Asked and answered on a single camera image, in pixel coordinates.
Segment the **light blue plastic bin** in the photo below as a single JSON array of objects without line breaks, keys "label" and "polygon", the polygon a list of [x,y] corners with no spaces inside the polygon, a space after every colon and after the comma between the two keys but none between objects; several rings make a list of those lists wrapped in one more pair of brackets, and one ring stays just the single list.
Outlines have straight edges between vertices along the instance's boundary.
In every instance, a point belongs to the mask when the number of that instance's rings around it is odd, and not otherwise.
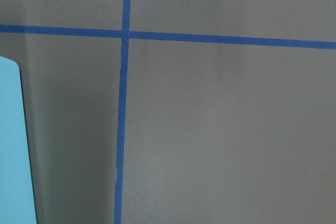
[{"label": "light blue plastic bin", "polygon": [[19,66],[1,57],[1,223],[36,223]]}]

